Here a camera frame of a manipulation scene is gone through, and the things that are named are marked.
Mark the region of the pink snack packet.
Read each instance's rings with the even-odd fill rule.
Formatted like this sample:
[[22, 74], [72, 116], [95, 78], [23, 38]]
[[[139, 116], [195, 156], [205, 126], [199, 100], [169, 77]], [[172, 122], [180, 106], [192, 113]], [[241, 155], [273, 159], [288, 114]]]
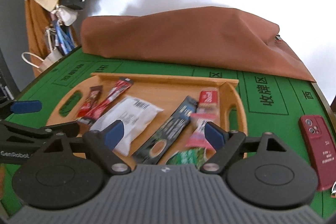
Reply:
[[185, 146], [214, 150], [205, 137], [205, 124], [207, 122], [217, 122], [219, 120], [218, 115], [211, 113], [194, 113], [191, 114], [190, 118], [194, 131], [187, 139]]

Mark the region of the green candy packet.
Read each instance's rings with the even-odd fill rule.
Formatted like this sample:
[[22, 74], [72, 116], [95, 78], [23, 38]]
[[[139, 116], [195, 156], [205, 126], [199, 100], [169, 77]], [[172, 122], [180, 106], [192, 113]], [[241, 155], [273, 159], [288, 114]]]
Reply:
[[205, 162], [206, 149], [205, 148], [191, 148], [185, 151], [178, 151], [172, 155], [166, 162], [168, 165], [184, 165], [192, 164], [199, 169]]

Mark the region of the red chocolate bar packet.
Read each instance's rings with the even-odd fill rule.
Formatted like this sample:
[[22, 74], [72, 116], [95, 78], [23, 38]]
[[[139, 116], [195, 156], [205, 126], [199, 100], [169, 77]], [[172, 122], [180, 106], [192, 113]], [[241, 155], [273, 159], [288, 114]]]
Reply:
[[77, 113], [77, 119], [84, 117], [91, 109], [93, 109], [97, 105], [97, 102], [102, 94], [102, 90], [102, 85], [90, 87], [89, 94]]

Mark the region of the white snack packet with barcode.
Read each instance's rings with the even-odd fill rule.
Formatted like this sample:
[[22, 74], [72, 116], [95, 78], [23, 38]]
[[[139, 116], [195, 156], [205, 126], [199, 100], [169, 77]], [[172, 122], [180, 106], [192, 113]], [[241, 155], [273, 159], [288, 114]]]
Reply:
[[102, 115], [91, 130], [102, 131], [116, 120], [124, 125], [124, 136], [115, 150], [123, 156], [130, 153], [131, 142], [139, 136], [163, 109], [137, 97], [126, 96]]

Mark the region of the red Biscoff biscuit packet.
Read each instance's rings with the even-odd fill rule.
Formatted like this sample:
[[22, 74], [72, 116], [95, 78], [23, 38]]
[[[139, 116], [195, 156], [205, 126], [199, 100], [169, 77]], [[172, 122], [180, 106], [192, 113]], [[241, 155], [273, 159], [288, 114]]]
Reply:
[[219, 92], [218, 89], [203, 89], [199, 94], [197, 113], [216, 114], [219, 113]]

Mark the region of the black coffee stick sachet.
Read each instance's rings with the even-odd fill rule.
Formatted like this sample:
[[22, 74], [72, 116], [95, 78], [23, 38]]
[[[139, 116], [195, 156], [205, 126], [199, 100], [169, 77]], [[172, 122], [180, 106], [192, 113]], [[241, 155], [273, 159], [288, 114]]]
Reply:
[[187, 96], [171, 116], [155, 131], [132, 158], [137, 164], [157, 164], [196, 113], [198, 101]]

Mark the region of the red long stick sachet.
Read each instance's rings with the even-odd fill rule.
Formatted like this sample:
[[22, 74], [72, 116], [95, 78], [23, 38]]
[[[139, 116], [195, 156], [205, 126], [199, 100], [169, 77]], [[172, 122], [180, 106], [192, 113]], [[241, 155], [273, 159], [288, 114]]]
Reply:
[[83, 117], [78, 118], [77, 121], [91, 126], [100, 118], [100, 116], [102, 116], [103, 112], [110, 106], [110, 104], [122, 93], [128, 90], [133, 84], [134, 82], [130, 78], [120, 77], [110, 90], [107, 97], [94, 108], [89, 110]]

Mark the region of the paper shopping bag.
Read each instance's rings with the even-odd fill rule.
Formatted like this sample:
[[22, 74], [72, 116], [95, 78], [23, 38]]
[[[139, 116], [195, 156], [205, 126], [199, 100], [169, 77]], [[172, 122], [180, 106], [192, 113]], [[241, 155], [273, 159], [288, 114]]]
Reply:
[[[26, 56], [30, 56], [30, 57], [34, 57], [35, 59], [38, 59], [40, 61], [40, 64], [34, 64], [31, 61], [28, 61]], [[47, 69], [49, 69], [49, 67], [51, 67], [54, 63], [56, 63], [57, 61], [59, 61], [62, 58], [62, 54], [59, 52], [59, 50], [55, 49], [53, 50], [49, 55], [47, 55], [47, 57], [45, 59], [39, 57], [38, 55], [31, 53], [31, 52], [23, 52], [21, 54], [21, 58], [22, 60], [32, 66], [33, 68], [36, 68], [38, 70], [38, 72], [43, 73], [44, 71], [46, 71]]]

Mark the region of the wooden serving tray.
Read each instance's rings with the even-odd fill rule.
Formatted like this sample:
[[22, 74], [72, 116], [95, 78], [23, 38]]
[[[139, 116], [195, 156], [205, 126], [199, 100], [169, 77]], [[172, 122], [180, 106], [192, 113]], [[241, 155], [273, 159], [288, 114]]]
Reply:
[[205, 77], [94, 73], [58, 103], [48, 123], [75, 122], [84, 134], [121, 121], [124, 134], [107, 146], [128, 166], [164, 162], [185, 148], [206, 122], [228, 129], [236, 109], [247, 131], [237, 80]]

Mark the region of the orange coat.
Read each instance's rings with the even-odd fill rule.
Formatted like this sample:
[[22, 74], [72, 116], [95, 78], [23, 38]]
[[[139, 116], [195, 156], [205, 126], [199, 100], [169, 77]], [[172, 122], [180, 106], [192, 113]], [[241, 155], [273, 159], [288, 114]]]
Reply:
[[51, 26], [52, 17], [49, 11], [45, 10], [35, 0], [24, 0], [25, 20], [28, 37], [29, 52], [37, 55], [30, 57], [30, 62], [35, 63], [38, 67], [33, 66], [35, 77], [39, 76], [43, 70], [39, 68], [42, 61], [50, 53], [45, 44], [45, 29]]

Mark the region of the red phone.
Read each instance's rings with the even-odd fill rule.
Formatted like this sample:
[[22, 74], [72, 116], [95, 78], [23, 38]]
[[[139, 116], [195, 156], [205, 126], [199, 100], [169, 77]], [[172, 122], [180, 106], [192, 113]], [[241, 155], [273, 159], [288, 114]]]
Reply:
[[329, 190], [335, 183], [335, 143], [320, 115], [303, 115], [298, 120], [311, 166], [318, 176], [318, 191]]

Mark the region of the white small handbag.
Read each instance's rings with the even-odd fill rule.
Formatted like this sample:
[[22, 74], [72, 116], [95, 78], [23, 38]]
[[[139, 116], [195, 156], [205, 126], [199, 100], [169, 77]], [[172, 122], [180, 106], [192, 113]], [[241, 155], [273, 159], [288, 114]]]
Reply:
[[66, 6], [56, 6], [54, 10], [51, 11], [65, 26], [71, 26], [78, 17], [78, 11], [70, 9]]

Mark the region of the brown cloth cover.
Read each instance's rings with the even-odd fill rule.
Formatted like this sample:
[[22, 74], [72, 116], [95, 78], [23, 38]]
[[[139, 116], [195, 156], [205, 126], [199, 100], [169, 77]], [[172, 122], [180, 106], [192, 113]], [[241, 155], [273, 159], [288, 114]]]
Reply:
[[85, 53], [106, 58], [224, 68], [312, 81], [310, 71], [257, 15], [197, 7], [146, 16], [90, 16], [81, 25]]

